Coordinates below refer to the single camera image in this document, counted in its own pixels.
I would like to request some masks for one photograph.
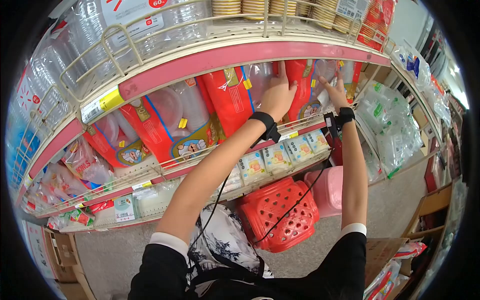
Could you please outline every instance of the wall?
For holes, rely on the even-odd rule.
[[[403,44],[403,40],[406,40],[415,47],[427,17],[428,11],[421,3],[416,4],[412,0],[398,0],[389,37],[399,45]]]

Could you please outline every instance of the pink plastic stool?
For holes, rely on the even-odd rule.
[[[308,172],[303,181],[307,186],[317,178],[320,171]],[[327,168],[310,190],[318,207],[320,218],[342,214],[343,166]]]

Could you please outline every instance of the floor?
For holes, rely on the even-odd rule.
[[[411,161],[421,158],[415,154]],[[399,237],[426,194],[427,161],[369,188],[367,237]],[[155,224],[75,234],[78,253],[97,300],[126,299]],[[333,247],[340,216],[320,219],[306,241],[281,253],[259,250],[275,277],[302,277],[313,271]]]

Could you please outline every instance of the black cable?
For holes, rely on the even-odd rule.
[[[208,222],[210,222],[210,219],[212,218],[213,213],[215,212],[216,205],[218,204],[218,200],[220,200],[220,196],[222,195],[223,188],[225,187],[225,184],[227,183],[227,180],[228,180],[228,177],[229,177],[229,176],[230,176],[230,174],[229,174],[229,175],[227,176],[227,178],[225,178],[225,180],[223,181],[222,187],[220,188],[220,192],[218,193],[218,197],[216,198],[215,205],[213,206],[212,213],[211,213],[210,216],[208,217],[208,220],[207,220],[207,222],[205,223],[205,226],[202,228],[202,231],[200,231],[200,234],[195,238],[195,240],[193,241],[193,243],[190,244],[190,247],[189,247],[188,251],[191,250],[191,248],[193,247],[193,245],[195,245],[195,243],[198,241],[198,239],[203,235],[203,233],[204,233],[204,231],[205,231],[205,228],[206,228],[207,225],[208,225]]]
[[[326,159],[327,161],[330,159],[330,156],[332,155],[332,152],[335,150],[335,140],[333,140],[332,142],[333,142],[333,144],[334,144],[334,148],[330,151],[330,154],[328,155],[328,157],[327,157],[327,159]],[[321,176],[321,174],[324,172],[324,170],[325,170],[325,167],[322,168],[322,170],[320,171],[320,174],[318,174],[317,178],[315,178],[315,180],[312,182],[312,184],[310,185],[310,187],[308,188],[308,190],[307,190],[305,193],[303,193],[303,196],[302,196],[300,199],[298,199],[298,200],[295,202],[295,204],[294,204],[286,213],[284,213],[283,216],[282,216],[280,219],[278,219],[278,221],[267,231],[267,233],[265,234],[265,236],[264,236],[263,238],[259,239],[258,241],[256,241],[255,244],[257,244],[257,243],[263,241],[264,239],[266,239],[266,237],[268,237],[268,235],[270,234],[270,232],[271,232],[273,229],[276,228],[276,226],[282,221],[282,219],[285,218],[285,216],[288,215],[288,214],[290,213],[290,211],[291,211],[292,209],[294,209],[295,206],[297,206],[297,205],[300,203],[300,201],[302,201],[303,197],[305,197],[305,195],[308,194],[308,192],[310,192],[310,190],[312,189],[312,187],[314,186],[314,184],[317,182],[317,180],[320,178],[320,176]]]

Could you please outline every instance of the white sleeve cuff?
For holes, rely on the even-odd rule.
[[[360,232],[363,233],[363,235],[367,236],[367,227],[362,223],[348,224],[347,226],[343,227],[342,231],[340,232],[340,237],[338,239],[341,239],[344,235],[351,232]]]
[[[150,244],[164,245],[180,253],[188,260],[188,245],[181,239],[165,232],[154,232],[150,238]]]

